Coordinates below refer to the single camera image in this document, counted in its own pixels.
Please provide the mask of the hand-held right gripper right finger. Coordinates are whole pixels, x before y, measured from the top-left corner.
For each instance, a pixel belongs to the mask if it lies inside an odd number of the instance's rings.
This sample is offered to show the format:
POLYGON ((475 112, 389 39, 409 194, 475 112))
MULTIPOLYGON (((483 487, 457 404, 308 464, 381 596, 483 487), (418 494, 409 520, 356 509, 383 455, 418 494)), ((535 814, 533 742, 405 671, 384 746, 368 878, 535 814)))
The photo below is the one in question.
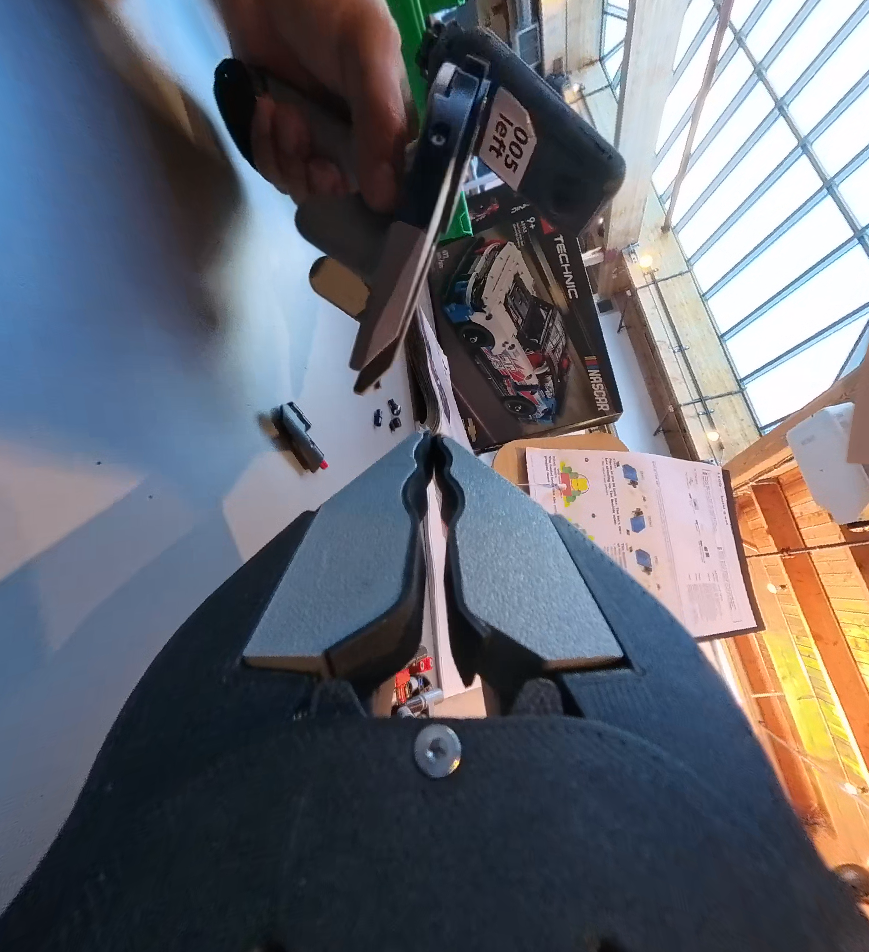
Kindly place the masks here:
POLYGON ((452 658, 464 681, 622 666, 552 517, 448 437, 434 442, 452 658))

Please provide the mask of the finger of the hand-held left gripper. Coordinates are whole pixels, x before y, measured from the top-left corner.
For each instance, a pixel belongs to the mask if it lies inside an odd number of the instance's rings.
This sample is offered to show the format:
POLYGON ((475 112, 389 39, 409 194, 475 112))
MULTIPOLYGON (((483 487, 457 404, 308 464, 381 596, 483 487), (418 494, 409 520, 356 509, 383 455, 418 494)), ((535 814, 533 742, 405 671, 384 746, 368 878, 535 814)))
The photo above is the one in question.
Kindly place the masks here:
POLYGON ((436 244, 436 237, 406 222, 393 222, 387 230, 358 327, 368 329, 377 347, 401 330, 406 334, 436 244))
POLYGON ((378 383, 392 366, 405 336, 405 330, 395 333, 387 343, 376 346, 368 329, 359 329, 351 352, 351 370, 357 375, 353 392, 363 395, 378 383))

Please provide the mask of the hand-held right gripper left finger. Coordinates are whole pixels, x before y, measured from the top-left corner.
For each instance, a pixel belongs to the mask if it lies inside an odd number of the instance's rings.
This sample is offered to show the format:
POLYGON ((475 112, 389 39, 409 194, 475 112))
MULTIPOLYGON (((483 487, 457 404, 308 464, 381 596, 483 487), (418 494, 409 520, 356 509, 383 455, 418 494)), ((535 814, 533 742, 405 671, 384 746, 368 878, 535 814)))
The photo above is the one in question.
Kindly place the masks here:
POLYGON ((319 508, 243 651, 247 664, 387 681, 413 658, 431 449, 428 431, 413 434, 319 508))

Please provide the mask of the black brick with red pin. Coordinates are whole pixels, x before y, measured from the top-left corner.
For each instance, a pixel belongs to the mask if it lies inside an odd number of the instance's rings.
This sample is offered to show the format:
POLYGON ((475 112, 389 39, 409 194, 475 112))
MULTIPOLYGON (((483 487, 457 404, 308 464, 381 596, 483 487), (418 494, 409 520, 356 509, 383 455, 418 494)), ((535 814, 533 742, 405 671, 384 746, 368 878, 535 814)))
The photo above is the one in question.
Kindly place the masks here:
POLYGON ((271 419, 278 435, 292 450, 303 470, 316 473, 328 468, 324 453, 310 434, 310 421, 294 402, 273 409, 271 419))

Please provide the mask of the toy brick car chassis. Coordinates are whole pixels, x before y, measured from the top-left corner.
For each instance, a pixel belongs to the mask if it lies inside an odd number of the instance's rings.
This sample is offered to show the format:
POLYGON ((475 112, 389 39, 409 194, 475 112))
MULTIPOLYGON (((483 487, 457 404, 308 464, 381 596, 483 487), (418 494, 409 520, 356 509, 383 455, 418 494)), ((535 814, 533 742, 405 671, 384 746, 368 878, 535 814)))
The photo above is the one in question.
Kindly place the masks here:
POLYGON ((434 655, 422 645, 408 665, 395 676, 391 716, 429 719, 443 700, 434 655))

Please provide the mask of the grey desk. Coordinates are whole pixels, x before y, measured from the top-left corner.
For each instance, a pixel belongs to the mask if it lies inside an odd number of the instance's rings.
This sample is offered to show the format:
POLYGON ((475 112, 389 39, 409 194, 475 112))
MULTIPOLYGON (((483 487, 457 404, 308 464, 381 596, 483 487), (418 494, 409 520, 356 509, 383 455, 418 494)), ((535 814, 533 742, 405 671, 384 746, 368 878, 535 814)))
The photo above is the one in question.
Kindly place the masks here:
POLYGON ((0 913, 190 614, 405 436, 228 142, 212 2, 0 2, 0 913), (328 468, 303 470, 294 402, 328 468))

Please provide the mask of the person's left hand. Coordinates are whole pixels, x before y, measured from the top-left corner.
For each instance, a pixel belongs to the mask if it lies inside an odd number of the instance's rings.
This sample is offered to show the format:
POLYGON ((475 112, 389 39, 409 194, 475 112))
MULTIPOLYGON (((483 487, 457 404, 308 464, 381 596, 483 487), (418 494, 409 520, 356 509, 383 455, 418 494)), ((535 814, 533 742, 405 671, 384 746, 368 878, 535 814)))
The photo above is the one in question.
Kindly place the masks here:
MULTIPOLYGON (((366 204, 398 203, 405 149, 417 130, 401 39, 384 2, 221 1, 215 4, 236 58, 307 97, 349 114, 355 180, 366 204)), ((311 140, 306 115, 263 97, 250 126, 256 169, 297 204, 344 195, 351 180, 311 140)))

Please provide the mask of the open instruction booklet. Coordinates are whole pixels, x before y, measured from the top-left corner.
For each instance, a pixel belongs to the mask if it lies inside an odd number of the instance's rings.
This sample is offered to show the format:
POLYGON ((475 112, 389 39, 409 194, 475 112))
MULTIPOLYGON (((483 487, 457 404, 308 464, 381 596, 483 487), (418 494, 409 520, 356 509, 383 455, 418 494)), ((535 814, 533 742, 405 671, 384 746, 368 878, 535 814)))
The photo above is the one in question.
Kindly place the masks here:
POLYGON ((416 424, 437 435, 455 435, 460 413, 453 395, 448 359, 436 335, 429 292, 422 293, 403 343, 416 424))

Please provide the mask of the black toy car box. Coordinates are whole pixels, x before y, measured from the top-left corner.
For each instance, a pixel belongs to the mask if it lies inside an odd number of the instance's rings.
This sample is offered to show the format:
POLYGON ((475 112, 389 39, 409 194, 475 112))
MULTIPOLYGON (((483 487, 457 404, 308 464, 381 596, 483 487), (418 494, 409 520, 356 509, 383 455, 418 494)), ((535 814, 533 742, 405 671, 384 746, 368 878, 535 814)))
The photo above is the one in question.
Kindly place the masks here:
POLYGON ((433 321, 476 453, 609 426, 623 413, 574 235, 506 187, 468 199, 473 234, 442 244, 433 321))

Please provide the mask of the wooden backing board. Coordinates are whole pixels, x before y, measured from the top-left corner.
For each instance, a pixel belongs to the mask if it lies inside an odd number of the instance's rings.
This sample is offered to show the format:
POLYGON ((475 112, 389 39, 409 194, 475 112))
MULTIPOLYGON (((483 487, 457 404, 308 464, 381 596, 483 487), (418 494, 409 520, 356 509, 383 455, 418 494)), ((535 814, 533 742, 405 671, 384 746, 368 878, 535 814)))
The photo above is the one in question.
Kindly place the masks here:
POLYGON ((530 488, 525 453, 528 448, 545 450, 577 449, 584 451, 627 451, 628 447, 611 433, 582 432, 557 436, 534 435, 511 441, 497 451, 492 468, 524 492, 530 488))

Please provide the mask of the printed instruction sheet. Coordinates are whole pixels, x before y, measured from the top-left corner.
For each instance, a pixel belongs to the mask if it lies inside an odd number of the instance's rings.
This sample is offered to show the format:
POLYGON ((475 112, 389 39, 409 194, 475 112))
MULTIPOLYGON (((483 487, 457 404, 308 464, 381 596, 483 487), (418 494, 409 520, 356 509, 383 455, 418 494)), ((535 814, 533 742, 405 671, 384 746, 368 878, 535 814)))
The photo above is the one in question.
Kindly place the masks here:
POLYGON ((761 631, 725 470, 613 449, 527 446, 524 487, 698 641, 761 631))

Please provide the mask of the glass skylight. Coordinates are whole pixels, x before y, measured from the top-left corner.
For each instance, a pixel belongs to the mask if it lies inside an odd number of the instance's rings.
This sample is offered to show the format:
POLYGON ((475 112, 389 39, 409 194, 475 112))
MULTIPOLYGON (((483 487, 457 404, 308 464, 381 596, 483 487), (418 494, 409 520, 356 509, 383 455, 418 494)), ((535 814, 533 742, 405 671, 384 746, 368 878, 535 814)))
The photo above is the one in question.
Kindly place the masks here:
POLYGON ((767 433, 869 337, 869 1, 686 2, 630 293, 675 402, 767 433))

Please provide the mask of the green plastic bin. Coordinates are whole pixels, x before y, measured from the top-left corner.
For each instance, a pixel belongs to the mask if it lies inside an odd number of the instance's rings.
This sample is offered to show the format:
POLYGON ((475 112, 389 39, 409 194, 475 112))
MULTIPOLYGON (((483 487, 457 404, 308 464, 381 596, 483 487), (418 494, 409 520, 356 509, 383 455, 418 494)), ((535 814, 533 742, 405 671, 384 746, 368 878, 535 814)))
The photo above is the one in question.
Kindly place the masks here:
POLYGON ((463 1, 386 1, 401 41, 410 100, 414 107, 413 129, 419 128, 427 108, 428 84, 417 64, 417 54, 429 18, 456 20, 464 25, 477 25, 476 7, 463 1))

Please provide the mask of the white box device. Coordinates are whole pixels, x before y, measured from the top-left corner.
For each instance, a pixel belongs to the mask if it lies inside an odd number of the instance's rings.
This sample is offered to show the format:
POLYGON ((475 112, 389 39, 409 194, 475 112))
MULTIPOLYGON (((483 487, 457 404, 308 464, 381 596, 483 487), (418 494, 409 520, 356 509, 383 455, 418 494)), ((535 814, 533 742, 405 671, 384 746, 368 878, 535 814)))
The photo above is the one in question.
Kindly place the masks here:
POLYGON ((869 464, 848 460, 854 414, 852 402, 825 407, 787 434, 812 499, 850 528, 869 525, 869 464))

